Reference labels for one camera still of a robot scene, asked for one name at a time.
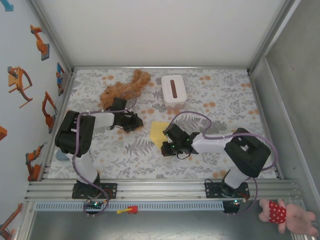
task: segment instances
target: gray floor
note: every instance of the gray floor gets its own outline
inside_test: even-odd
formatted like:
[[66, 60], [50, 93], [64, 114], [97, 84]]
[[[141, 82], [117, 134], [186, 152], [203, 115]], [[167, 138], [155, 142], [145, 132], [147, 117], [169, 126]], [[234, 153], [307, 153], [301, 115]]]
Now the gray floor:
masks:
[[248, 214], [227, 218], [220, 211], [37, 212], [30, 240], [291, 240], [278, 225], [258, 219], [258, 204]]

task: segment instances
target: brown teddy bear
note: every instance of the brown teddy bear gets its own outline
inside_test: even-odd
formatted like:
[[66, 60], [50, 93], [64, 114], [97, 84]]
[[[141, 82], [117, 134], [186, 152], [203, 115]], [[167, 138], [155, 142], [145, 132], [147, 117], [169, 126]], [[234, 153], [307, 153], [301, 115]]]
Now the brown teddy bear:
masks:
[[130, 83], [116, 82], [115, 85], [107, 86], [104, 92], [100, 96], [103, 109], [107, 109], [114, 103], [114, 98], [123, 98], [126, 100], [140, 97], [141, 89], [144, 88], [151, 80], [151, 76], [148, 72], [142, 72], [140, 69], [136, 69], [133, 72], [133, 78]]

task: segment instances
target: red polka dot fabric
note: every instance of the red polka dot fabric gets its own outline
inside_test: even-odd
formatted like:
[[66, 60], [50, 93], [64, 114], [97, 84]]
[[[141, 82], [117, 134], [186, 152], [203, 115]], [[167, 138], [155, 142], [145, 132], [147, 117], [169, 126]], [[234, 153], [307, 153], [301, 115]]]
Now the red polka dot fabric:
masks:
[[283, 224], [286, 221], [287, 210], [284, 207], [279, 206], [273, 201], [269, 201], [269, 210], [269, 223]]

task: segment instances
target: blue object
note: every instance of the blue object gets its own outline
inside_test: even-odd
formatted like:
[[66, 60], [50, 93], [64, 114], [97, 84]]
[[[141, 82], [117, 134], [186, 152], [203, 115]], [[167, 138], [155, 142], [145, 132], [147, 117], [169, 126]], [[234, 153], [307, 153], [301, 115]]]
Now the blue object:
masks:
[[69, 161], [70, 159], [67, 157], [67, 155], [65, 153], [63, 153], [61, 151], [61, 149], [59, 149], [56, 154], [55, 154], [55, 158], [59, 161]]
[[10, 4], [10, 3], [8, 2], [8, 0], [0, 0], [0, 1], [1, 1], [1, 3], [3, 4], [4, 10], [5, 10], [6, 12], [13, 12], [13, 11], [14, 11], [14, 5], [13, 5], [13, 4]]
[[56, 83], [62, 86], [62, 67], [58, 62], [56, 63], [56, 71], [60, 74], [60, 77], [56, 77]]

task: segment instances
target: white wall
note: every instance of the white wall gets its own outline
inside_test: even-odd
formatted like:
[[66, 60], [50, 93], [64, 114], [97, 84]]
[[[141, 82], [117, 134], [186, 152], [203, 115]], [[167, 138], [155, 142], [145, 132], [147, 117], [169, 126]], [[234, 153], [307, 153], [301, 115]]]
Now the white wall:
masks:
[[285, 0], [37, 0], [75, 66], [249, 66]]
[[[41, 61], [41, 53], [36, 46], [36, 38], [30, 32], [30, 25], [39, 27], [28, 4], [24, 0], [10, 0], [14, 11], [5, 12], [0, 5], [0, 126], [7, 130], [7, 136], [0, 141], [0, 224], [17, 208], [25, 197], [28, 187], [28, 170], [25, 164], [26, 153], [31, 153], [43, 142], [50, 142], [45, 116], [42, 113], [42, 101], [47, 91], [58, 110], [64, 95], [58, 96], [57, 62], [53, 47], [50, 58]], [[48, 43], [46, 36], [40, 33], [42, 40]], [[33, 86], [25, 91], [28, 104], [19, 108], [25, 99], [17, 91], [9, 93], [14, 86], [8, 86], [7, 67], [20, 66], [31, 78]], [[22, 79], [26, 87], [27, 80]], [[49, 103], [47, 112], [54, 114]], [[48, 151], [47, 144], [36, 160], [40, 163]]]

